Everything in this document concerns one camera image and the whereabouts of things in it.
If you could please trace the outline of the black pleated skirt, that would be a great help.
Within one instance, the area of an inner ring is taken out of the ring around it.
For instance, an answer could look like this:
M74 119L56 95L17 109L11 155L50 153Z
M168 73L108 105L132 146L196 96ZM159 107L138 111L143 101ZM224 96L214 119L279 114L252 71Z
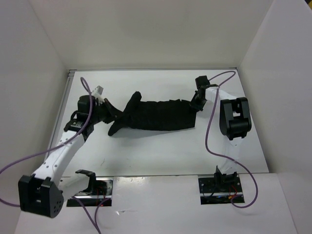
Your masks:
M187 100L142 101L134 92L108 131L113 136L122 128L148 131L179 131L195 127L196 110Z

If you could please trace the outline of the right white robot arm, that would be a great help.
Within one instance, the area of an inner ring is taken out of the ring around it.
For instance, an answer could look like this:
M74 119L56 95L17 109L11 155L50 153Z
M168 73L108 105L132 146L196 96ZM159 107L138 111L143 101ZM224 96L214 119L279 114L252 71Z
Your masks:
M223 192L231 185L229 177L237 175L240 145L252 128L251 114L246 97L233 96L217 86L199 87L191 100L191 107L202 111L207 101L211 101L214 105L206 130L205 147L210 154L223 158L221 166L216 166L217 177L214 179L215 189ZM219 129L224 136L222 153L212 152L208 146L209 131L217 106L219 106Z

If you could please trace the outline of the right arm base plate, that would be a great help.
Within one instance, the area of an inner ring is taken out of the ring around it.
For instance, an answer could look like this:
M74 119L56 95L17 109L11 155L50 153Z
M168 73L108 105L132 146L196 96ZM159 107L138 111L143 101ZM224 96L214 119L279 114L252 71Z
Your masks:
M221 182L216 185L213 177L198 178L199 195L201 205L244 203L244 195L240 184L240 179L236 181Z

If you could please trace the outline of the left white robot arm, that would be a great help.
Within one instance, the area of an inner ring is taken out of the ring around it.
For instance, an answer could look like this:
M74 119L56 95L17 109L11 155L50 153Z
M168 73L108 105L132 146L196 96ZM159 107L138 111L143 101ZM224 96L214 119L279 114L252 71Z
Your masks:
M81 96L78 109L64 127L56 149L31 175L23 175L18 182L20 209L24 212L56 217L65 200L79 192L91 195L97 190L96 174L79 169L66 183L62 175L76 152L94 130L94 125L116 120L122 111L108 99Z

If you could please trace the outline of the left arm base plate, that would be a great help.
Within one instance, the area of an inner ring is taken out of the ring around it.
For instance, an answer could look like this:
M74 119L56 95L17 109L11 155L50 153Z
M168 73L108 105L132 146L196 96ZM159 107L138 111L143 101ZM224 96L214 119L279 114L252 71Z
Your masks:
M102 177L78 174L62 178L60 184L67 199L67 207L77 207L77 199L86 207L111 206L113 193L113 177Z

